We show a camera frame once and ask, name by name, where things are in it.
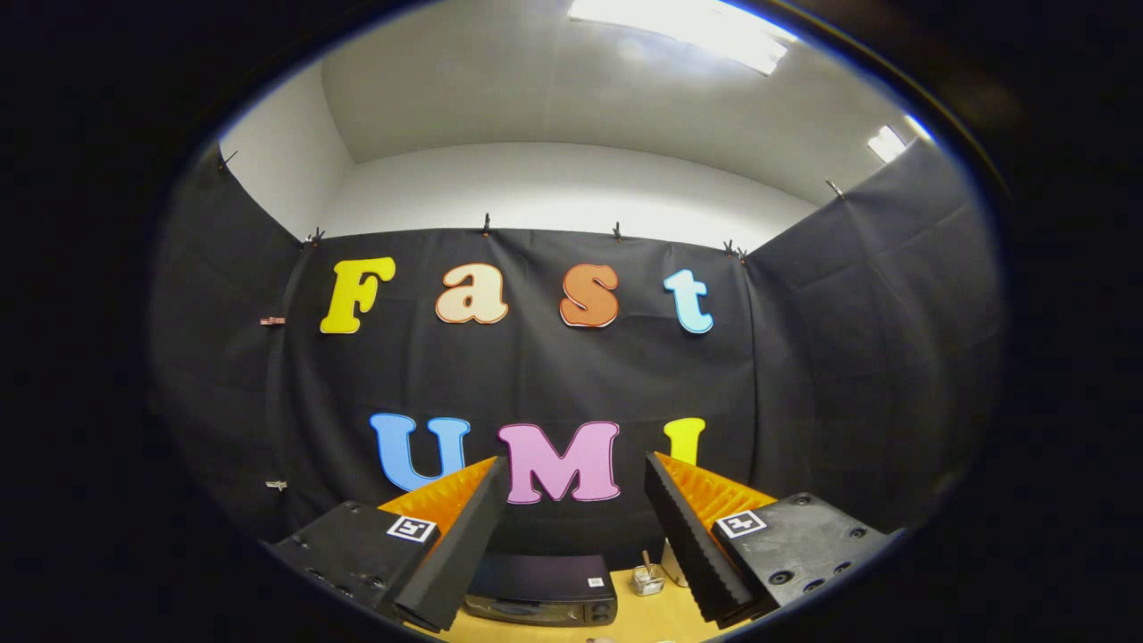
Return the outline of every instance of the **black fabric backdrop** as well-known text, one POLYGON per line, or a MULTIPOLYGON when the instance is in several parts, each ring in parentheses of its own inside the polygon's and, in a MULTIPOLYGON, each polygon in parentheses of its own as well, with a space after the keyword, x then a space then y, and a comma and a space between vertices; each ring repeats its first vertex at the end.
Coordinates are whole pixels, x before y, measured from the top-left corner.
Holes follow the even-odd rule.
POLYGON ((158 389, 192 469, 249 533, 285 537, 345 499, 402 491, 383 474, 374 413, 408 416, 411 459, 440 473, 432 418, 459 418, 467 464, 506 456, 497 431, 539 426, 563 453, 591 421, 620 425, 607 501, 510 505, 490 548, 657 554, 642 455, 703 418, 698 465, 772 496, 810 491, 873 527, 916 524, 970 461, 991 409, 1005 311, 986 217, 959 170, 914 143, 748 256, 607 234, 418 230, 297 242, 207 159, 183 188, 152 311, 158 389), (342 259, 390 256, 354 335, 323 336, 342 259), (446 324, 449 268, 504 274, 497 324, 446 324), (580 263, 620 276, 605 329, 562 323, 580 263), (714 328, 679 324, 663 279, 689 267, 714 328), (287 316, 265 329, 257 319, 287 316), (285 480, 278 492, 265 481, 285 480))
POLYGON ((720 250, 606 234, 495 230, 418 230, 339 236, 306 250, 283 329, 285 380, 277 395, 290 441, 290 490, 305 522, 339 499, 384 503, 403 493, 382 473, 374 413, 417 423, 413 464, 440 473, 432 418, 459 418, 467 464, 507 456, 496 433, 512 424, 539 426, 559 453, 590 421, 620 426, 613 500, 510 505, 493 536, 495 550, 523 554, 602 553, 634 565, 639 550, 662 547, 642 493, 644 455, 669 452, 663 426, 706 421, 698 464, 746 482, 753 451, 754 376, 750 306, 742 264, 720 250), (397 263, 354 335, 322 336, 334 264, 390 256, 397 263), (462 263, 482 262, 504 274, 507 315, 496 324, 446 324, 434 311, 441 279, 462 263), (563 324, 559 302, 568 268, 607 264, 620 284, 620 315, 604 329, 563 324), (702 307, 714 328, 690 336, 676 316, 663 279, 689 267, 704 281, 702 307))
POLYGON ((918 139, 746 257, 756 319, 751 484, 916 524, 990 421, 1007 311, 986 210, 918 139))
POLYGON ((147 311, 152 403, 185 465, 246 533, 287 529, 265 421, 271 336, 298 242, 230 174, 217 147, 176 186, 147 311))

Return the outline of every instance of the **clip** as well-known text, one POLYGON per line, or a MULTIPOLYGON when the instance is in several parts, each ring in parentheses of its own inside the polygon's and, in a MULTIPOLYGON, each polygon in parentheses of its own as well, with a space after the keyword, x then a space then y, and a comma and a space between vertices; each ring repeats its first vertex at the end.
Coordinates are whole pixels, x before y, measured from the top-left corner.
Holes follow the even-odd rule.
POLYGON ((226 163, 229 163, 230 159, 234 158, 234 154, 237 154, 237 153, 238 153, 238 150, 234 150, 234 153, 232 153, 229 156, 226 156, 226 160, 222 161, 222 163, 218 166, 218 171, 229 171, 230 167, 226 163))
POLYGON ((305 246, 318 247, 318 241, 320 241, 321 238, 325 235, 326 235, 325 230, 322 230, 321 227, 314 227, 313 234, 306 234, 305 239, 302 239, 302 249, 305 249, 305 246))
POLYGON ((829 185, 830 187, 832 187, 833 191, 838 193, 838 196, 840 196, 842 201, 846 200, 845 192, 841 191, 841 187, 838 187, 837 183, 834 183, 834 182, 830 180, 829 178, 826 178, 825 179, 825 184, 829 185))

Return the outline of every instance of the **ceiling light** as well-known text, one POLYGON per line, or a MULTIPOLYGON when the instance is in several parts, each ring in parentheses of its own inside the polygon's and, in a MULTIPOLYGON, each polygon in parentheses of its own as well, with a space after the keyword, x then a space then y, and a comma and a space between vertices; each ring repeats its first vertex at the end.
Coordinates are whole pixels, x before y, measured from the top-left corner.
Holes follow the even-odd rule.
POLYGON ((905 144, 901 142, 897 132, 886 124, 877 132, 877 136, 869 139, 869 148, 873 150, 873 153, 880 156, 884 162, 889 162, 905 151, 905 144))
POLYGON ((926 140, 933 139, 933 135, 928 132, 928 129, 925 129, 925 126, 917 122, 917 119, 914 119, 913 116, 905 114, 905 122, 908 122, 909 127, 912 127, 913 131, 916 131, 917 135, 920 136, 921 138, 926 140))
POLYGON ((798 39, 784 29, 714 0, 575 0, 572 19, 652 31, 737 61, 765 74, 798 39))

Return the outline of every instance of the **wooden table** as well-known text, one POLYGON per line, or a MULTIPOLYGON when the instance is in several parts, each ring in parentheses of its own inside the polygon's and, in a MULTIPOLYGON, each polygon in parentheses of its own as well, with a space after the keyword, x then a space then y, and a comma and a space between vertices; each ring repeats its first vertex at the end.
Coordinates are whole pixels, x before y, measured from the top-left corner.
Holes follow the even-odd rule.
POLYGON ((620 609, 615 622, 601 627, 543 627, 503 622, 469 616, 464 610, 456 614, 456 621, 448 632, 431 634, 414 625, 406 624, 430 636, 450 643, 584 643, 588 638, 607 636, 618 643, 697 643, 720 633, 727 633, 750 622, 719 630, 713 622, 706 622, 698 613, 698 605, 690 590, 679 587, 670 579, 663 592, 652 596, 637 596, 631 589, 631 570, 612 572, 620 609))

